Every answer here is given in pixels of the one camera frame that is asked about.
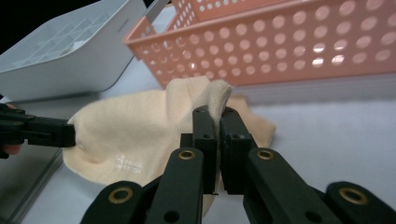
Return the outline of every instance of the folded cloth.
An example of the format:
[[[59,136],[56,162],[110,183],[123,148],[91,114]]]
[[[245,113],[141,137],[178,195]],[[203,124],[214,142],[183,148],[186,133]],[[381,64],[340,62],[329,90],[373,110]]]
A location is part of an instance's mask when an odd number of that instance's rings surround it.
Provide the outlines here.
[[[221,80],[177,78],[165,91],[143,91],[86,105],[69,120],[76,128],[77,144],[64,148],[64,163],[96,183],[128,180],[145,186],[163,174],[170,154],[179,148],[180,135],[192,133],[193,109],[207,105],[219,132],[231,92],[231,86]],[[241,109],[239,105],[247,106],[234,102],[234,109]],[[204,195],[203,214],[213,199]]]

